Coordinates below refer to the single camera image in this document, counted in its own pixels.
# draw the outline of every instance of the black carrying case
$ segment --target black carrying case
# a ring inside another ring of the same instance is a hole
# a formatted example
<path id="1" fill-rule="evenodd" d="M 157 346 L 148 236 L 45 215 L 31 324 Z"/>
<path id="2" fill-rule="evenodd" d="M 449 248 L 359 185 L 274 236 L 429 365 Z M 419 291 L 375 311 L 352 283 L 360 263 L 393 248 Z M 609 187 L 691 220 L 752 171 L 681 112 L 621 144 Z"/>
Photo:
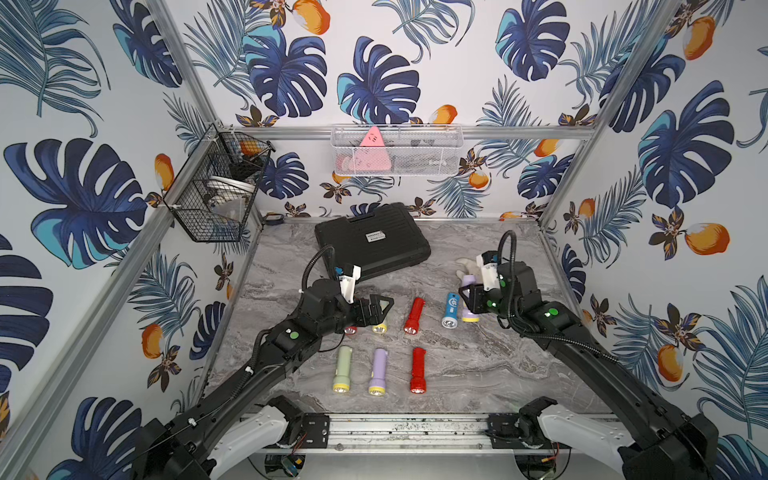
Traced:
<path id="1" fill-rule="evenodd" d="M 315 226 L 315 237 L 321 247 L 333 245 L 336 265 L 350 263 L 360 267 L 359 282 L 374 276 L 416 265 L 429 258 L 432 250 L 413 217 L 401 203 L 382 205 L 359 217 L 341 217 Z"/>

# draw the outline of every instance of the red flashlight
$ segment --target red flashlight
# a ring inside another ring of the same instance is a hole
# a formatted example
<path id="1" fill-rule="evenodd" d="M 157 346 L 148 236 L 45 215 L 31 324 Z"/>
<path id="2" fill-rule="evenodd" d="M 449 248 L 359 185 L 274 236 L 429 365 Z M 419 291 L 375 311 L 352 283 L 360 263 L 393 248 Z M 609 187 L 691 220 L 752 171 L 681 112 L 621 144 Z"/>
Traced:
<path id="1" fill-rule="evenodd" d="M 406 333 L 415 335 L 419 333 L 419 318 L 422 316 L 422 308 L 424 308 L 424 299 L 416 297 L 413 300 L 413 306 L 411 307 L 411 313 L 406 320 L 406 326 L 403 327 Z"/>
<path id="2" fill-rule="evenodd" d="M 413 349 L 413 368 L 411 369 L 411 392 L 424 393 L 427 391 L 427 382 L 424 380 L 424 354 L 427 353 L 421 347 Z"/>

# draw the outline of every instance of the black wire basket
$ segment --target black wire basket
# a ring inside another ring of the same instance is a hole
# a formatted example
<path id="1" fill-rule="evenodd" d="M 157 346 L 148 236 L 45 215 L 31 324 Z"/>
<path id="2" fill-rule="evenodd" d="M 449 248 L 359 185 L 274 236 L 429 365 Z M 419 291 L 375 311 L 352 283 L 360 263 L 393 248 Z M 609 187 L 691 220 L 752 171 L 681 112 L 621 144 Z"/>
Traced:
<path id="1" fill-rule="evenodd" d="M 171 208 L 195 242 L 237 242 L 275 149 L 240 132 L 219 132 Z"/>

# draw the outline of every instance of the case label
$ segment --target case label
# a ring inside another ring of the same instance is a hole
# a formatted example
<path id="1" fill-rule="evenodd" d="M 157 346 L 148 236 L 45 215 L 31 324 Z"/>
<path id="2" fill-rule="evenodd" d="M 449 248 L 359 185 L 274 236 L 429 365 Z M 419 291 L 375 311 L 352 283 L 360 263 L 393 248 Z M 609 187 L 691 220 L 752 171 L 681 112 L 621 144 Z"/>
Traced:
<path id="1" fill-rule="evenodd" d="M 371 232 L 366 233 L 366 238 L 368 239 L 368 243 L 375 242 L 377 240 L 384 240 L 386 238 L 386 235 L 381 230 L 377 232 Z"/>

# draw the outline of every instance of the purple flashlight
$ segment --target purple flashlight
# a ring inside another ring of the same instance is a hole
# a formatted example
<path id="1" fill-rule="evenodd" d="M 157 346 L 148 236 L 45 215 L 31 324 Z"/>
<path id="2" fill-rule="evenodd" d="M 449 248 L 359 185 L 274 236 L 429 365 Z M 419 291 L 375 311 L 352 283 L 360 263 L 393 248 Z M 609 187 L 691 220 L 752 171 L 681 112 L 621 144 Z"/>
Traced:
<path id="1" fill-rule="evenodd" d="M 384 349 L 376 349 L 373 352 L 373 370 L 371 372 L 371 383 L 368 384 L 368 393 L 375 396 L 382 396 L 386 393 L 386 357 L 388 353 Z"/>

